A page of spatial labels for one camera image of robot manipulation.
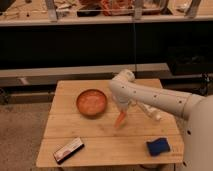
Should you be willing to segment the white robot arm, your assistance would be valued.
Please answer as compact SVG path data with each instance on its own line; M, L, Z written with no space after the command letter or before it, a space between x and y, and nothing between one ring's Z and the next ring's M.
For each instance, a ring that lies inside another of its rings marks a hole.
M109 81L119 109L126 110L129 101L135 100L186 120L179 171L213 171L213 95L149 87L134 80L134 73L124 69Z

